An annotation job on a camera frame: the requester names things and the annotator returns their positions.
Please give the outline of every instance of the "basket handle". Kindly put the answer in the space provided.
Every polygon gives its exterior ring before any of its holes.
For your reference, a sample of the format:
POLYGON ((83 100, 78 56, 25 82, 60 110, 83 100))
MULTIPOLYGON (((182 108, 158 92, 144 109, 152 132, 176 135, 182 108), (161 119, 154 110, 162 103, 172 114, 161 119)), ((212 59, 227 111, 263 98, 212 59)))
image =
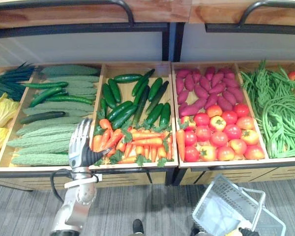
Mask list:
POLYGON ((259 202, 258 202, 258 211, 257 213, 255 214, 255 217, 254 217, 254 220, 252 222, 252 228, 251 228, 251 231, 254 231, 256 226, 257 226, 257 223, 259 221, 259 218, 260 218, 260 215, 261 215, 261 211, 262 211, 262 208, 265 204, 265 200, 266 200, 266 193, 264 191, 261 191, 261 190, 256 190, 256 189, 250 189, 250 188, 243 188, 243 187, 240 187, 239 188, 241 191, 245 191, 245 192, 252 192, 252 193, 259 193, 261 194, 261 197, 259 199, 259 202))

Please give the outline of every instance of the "yellow cabbage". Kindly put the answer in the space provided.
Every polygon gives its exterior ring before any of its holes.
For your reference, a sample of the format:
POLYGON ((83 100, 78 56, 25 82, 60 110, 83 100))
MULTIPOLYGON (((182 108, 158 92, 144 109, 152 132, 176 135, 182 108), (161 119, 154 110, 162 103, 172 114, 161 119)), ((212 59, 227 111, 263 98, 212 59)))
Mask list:
POLYGON ((18 106, 19 102, 8 99, 6 93, 2 95, 0 98, 0 127, 4 127, 5 124, 14 117, 18 106))

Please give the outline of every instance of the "black shoe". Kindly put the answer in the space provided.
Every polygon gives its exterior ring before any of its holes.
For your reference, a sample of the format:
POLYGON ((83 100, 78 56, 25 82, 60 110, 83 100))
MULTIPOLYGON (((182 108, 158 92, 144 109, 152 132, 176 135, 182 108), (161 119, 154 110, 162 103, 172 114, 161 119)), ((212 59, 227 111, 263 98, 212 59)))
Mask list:
POLYGON ((135 233, 143 233, 144 234, 143 224, 142 224, 142 221, 139 219, 136 219, 133 221, 132 229, 133 229, 134 234, 135 233))

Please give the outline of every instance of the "orange carrot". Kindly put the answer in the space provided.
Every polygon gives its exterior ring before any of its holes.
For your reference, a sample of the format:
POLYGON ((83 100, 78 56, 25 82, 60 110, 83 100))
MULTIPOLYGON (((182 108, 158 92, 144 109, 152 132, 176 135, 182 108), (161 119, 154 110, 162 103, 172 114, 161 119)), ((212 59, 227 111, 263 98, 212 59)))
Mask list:
POLYGON ((112 130, 112 125, 110 124, 109 120, 107 120, 107 119, 101 119, 99 121, 99 125, 102 129, 112 130))
POLYGON ((176 131, 176 140, 179 156, 182 161, 185 160, 185 131, 183 129, 176 131))

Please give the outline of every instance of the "gray basket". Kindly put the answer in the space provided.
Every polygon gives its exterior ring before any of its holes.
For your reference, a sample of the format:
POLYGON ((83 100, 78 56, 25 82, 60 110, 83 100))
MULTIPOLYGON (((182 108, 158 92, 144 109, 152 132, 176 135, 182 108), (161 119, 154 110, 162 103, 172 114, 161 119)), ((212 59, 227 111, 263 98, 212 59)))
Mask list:
POLYGON ((219 174, 201 197, 192 218, 214 236, 228 234, 242 220, 250 221, 251 230, 256 230, 260 236, 284 236, 286 226, 265 208, 265 197, 263 191, 238 187, 219 174), (259 202, 246 192, 261 194, 259 202))

